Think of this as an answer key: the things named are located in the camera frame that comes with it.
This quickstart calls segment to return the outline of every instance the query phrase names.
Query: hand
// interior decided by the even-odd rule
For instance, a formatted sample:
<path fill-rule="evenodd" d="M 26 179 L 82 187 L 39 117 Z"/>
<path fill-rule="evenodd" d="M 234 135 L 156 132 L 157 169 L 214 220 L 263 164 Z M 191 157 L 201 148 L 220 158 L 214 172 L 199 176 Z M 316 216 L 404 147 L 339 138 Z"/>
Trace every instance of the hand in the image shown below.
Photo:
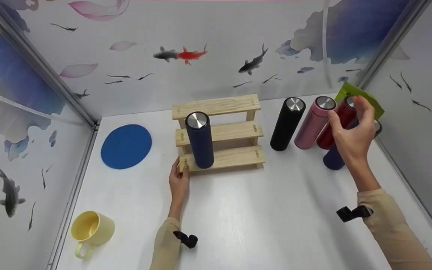
<path fill-rule="evenodd" d="M 364 97 L 354 97 L 354 106 L 358 114 L 359 125 L 345 130 L 334 111 L 329 112 L 329 123 L 339 154 L 346 165 L 367 164 L 368 150 L 376 132 L 374 127 L 374 108 Z"/>
<path fill-rule="evenodd" d="M 171 207 L 168 217 L 181 219 L 181 212 L 189 193 L 189 167 L 185 164 L 183 172 L 180 172 L 180 158 L 178 157 L 171 167 L 169 174 L 169 187 L 171 188 Z"/>

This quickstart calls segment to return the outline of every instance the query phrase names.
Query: red fish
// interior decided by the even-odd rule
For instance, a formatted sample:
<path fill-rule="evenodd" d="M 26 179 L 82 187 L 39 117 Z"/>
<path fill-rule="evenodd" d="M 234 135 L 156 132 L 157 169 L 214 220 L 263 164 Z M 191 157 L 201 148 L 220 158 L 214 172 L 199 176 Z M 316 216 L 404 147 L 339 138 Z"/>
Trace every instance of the red fish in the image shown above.
<path fill-rule="evenodd" d="M 199 57 L 205 55 L 207 53 L 206 51 L 206 45 L 204 45 L 204 49 L 201 52 L 198 51 L 188 51 L 185 47 L 183 47 L 183 52 L 178 53 L 178 58 L 184 60 L 184 63 L 186 65 L 191 65 L 189 63 L 189 60 L 196 60 L 199 59 Z"/>

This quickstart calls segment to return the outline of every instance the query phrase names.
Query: pink thermos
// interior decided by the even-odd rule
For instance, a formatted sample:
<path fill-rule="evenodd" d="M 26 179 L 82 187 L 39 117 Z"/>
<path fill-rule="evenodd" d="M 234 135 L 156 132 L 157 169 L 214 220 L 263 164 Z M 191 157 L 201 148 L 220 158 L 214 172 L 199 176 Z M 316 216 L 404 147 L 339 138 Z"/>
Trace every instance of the pink thermos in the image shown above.
<path fill-rule="evenodd" d="M 311 148 L 328 120 L 328 112 L 335 108 L 334 99 L 326 96 L 317 97 L 307 112 L 306 118 L 294 139 L 294 144 L 301 149 Z"/>

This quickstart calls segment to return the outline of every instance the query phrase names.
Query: thermos bottle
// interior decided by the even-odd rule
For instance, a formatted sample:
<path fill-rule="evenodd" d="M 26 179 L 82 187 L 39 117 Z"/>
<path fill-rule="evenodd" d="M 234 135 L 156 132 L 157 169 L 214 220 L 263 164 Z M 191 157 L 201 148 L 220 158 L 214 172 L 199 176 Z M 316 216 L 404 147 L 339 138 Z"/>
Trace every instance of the thermos bottle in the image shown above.
<path fill-rule="evenodd" d="M 288 147 L 305 109 L 305 102 L 297 97 L 288 97 L 284 100 L 269 143 L 272 149 L 283 151 Z"/>
<path fill-rule="evenodd" d="M 356 119 L 356 108 L 354 107 L 354 96 L 347 96 L 343 99 L 341 104 L 334 110 L 341 121 L 341 126 L 347 128 Z M 328 123 L 322 130 L 319 137 L 316 139 L 316 143 L 322 149 L 328 150 L 334 145 L 335 139 L 333 138 L 333 129 Z"/>
<path fill-rule="evenodd" d="M 358 126 L 358 120 L 356 119 L 353 121 L 348 128 L 346 129 L 352 129 Z M 379 135 L 383 131 L 383 126 L 379 121 L 374 120 L 374 127 L 376 128 L 376 133 L 374 134 L 374 137 Z M 326 155 L 322 158 L 322 162 L 324 165 L 331 170 L 337 171 L 344 167 L 345 163 L 343 161 L 343 158 L 341 155 L 339 155 L 338 148 L 336 147 L 336 144 L 334 144 L 331 149 L 326 153 Z"/>
<path fill-rule="evenodd" d="M 196 165 L 201 169 L 211 167 L 215 158 L 209 116 L 202 111 L 195 111 L 187 115 L 184 123 Z"/>
<path fill-rule="evenodd" d="M 328 112 L 334 110 L 335 107 L 334 99 L 326 96 L 317 97 L 307 112 L 306 118 L 294 139 L 294 144 L 301 149 L 311 148 L 328 120 Z"/>

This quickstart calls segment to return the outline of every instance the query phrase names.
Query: blue round mat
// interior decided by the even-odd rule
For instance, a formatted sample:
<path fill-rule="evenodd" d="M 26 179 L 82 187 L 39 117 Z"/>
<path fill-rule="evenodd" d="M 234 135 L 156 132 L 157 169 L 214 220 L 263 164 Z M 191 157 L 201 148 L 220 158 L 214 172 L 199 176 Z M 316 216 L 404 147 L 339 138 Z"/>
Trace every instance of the blue round mat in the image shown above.
<path fill-rule="evenodd" d="M 127 169 L 141 162 L 151 149 L 149 131 L 136 124 L 111 131 L 101 147 L 101 159 L 110 168 Z"/>

